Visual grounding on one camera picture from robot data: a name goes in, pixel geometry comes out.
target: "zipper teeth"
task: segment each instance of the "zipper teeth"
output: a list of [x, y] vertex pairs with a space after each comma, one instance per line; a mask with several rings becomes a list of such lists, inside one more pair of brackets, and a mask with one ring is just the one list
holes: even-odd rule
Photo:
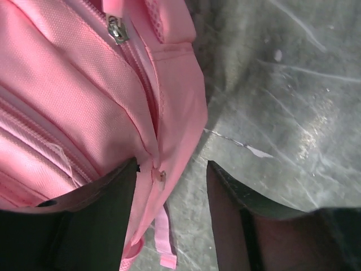
[[[4, 100], [0, 99], [0, 104], [2, 105], [1, 107], [3, 108], [3, 111], [5, 114], [8, 115], [9, 118], [12, 119], [12, 121], [20, 128], [20, 129], [26, 129], [28, 131], [28, 133], [31, 134], [31, 136], [38, 141], [44, 148], [46, 148], [47, 150], [50, 150], [51, 152], [55, 153], [55, 151], [52, 148], [49, 148], [47, 146], [47, 144], [45, 144], [45, 142], [49, 142], [50, 141], [54, 142], [54, 144], [58, 145], [59, 147], [61, 147], [61, 149], [64, 151], [64, 154], [66, 155], [69, 164], [71, 166], [71, 170], [75, 169], [76, 172], [86, 181], [86, 183], [91, 182], [91, 178], [85, 173], [85, 171], [83, 171], [78, 165], [80, 162], [77, 160], [76, 162], [70, 158], [70, 151], [68, 150], [68, 148], [66, 146], [64, 146], [58, 139], [56, 139], [54, 136], [52, 136], [49, 132], [47, 132], [46, 130], [44, 130], [40, 125], [38, 125], [37, 123], [35, 123], [34, 121], [32, 121], [30, 118], [28, 118], [27, 116], [25, 116], [23, 113], [21, 113], [19, 110], [17, 110], [15, 107], [13, 107], [12, 105], [8, 104], [7, 102], [5, 102]], [[15, 112], [16, 114], [18, 114], [22, 120], [18, 117], [13, 116], [13, 114], [10, 112], [10, 110], [13, 110], [13, 112]], [[33, 124], [38, 130], [39, 132], [35, 131], [34, 129], [32, 129], [31, 127], [29, 127], [29, 125], [25, 124], [25, 123], [31, 123]], [[41, 134], [45, 134], [49, 139], [44, 138]]]
[[[82, 0], [81, 3], [104, 25], [104, 29], [107, 28], [106, 16], [104, 13], [99, 11], [89, 0]], [[153, 126], [155, 133], [157, 134], [157, 109], [156, 102], [154, 98], [154, 93], [149, 82], [147, 73], [145, 72], [143, 66], [139, 63], [139, 59], [137, 58], [137, 54], [134, 52], [134, 49], [129, 44], [129, 41], [124, 42], [119, 46], [121, 55], [125, 58], [127, 63], [132, 67], [132, 69], [138, 74], [139, 79], [142, 82], [144, 87], [144, 91], [146, 92], [148, 104], [150, 106], [151, 117], [153, 121]]]

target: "pink fabric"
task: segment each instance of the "pink fabric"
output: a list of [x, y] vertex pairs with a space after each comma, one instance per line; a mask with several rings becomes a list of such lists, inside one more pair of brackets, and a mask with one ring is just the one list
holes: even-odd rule
[[177, 256], [171, 250], [169, 217], [164, 206], [160, 209], [155, 219], [156, 249], [161, 255], [160, 264], [164, 267], [175, 269]]
[[34, 206], [135, 156], [124, 261], [140, 252], [207, 118], [186, 6], [153, 2], [155, 22], [145, 0], [103, 0], [128, 24], [117, 46], [87, 1], [0, 1], [0, 208]]

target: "scratched surface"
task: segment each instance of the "scratched surface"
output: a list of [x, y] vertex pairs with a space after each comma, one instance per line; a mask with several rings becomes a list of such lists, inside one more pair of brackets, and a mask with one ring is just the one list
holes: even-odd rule
[[[209, 122], [169, 208], [177, 270], [216, 271], [208, 159], [287, 206], [361, 206], [361, 1], [187, 3]], [[152, 231], [132, 270], [166, 270]]]

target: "gray floor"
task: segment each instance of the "gray floor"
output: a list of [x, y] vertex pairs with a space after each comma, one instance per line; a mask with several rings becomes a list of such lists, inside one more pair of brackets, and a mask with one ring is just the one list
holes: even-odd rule
[[[361, 205], [361, 1], [187, 2], [213, 132], [203, 134], [169, 208], [177, 270], [212, 271], [207, 160], [294, 208]], [[132, 270], [166, 270], [152, 229]]]

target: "zipper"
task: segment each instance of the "zipper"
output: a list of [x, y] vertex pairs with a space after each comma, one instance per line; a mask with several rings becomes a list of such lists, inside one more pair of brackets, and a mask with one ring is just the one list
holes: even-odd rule
[[[0, 97], [0, 128], [47, 157], [49, 161], [72, 178], [77, 187], [99, 177], [95, 169], [90, 166], [89, 161], [84, 163], [85, 158], [82, 155], [75, 155], [75, 153], [79, 152], [75, 146], [70, 149], [68, 144], [64, 144], [39, 123], [29, 118], [2, 97]], [[56, 160], [61, 160], [63, 165], [59, 166], [55, 162]]]
[[154, 131], [157, 136], [159, 113], [157, 110], [157, 103], [155, 100], [155, 94], [153, 89], [154, 85], [152, 87], [147, 72], [142, 65], [142, 60], [137, 54], [137, 48], [133, 48], [136, 46], [134, 46], [133, 43], [129, 42], [130, 37], [128, 35], [127, 26], [124, 22], [124, 19], [112, 16], [110, 14], [102, 13], [90, 2], [90, 0], [81, 0], [80, 2], [95, 16], [95, 18], [103, 26], [104, 30], [106, 29], [109, 36], [112, 37], [114, 43], [118, 45], [118, 53], [125, 59], [129, 66], [138, 75], [143, 85], [143, 89], [146, 93]]

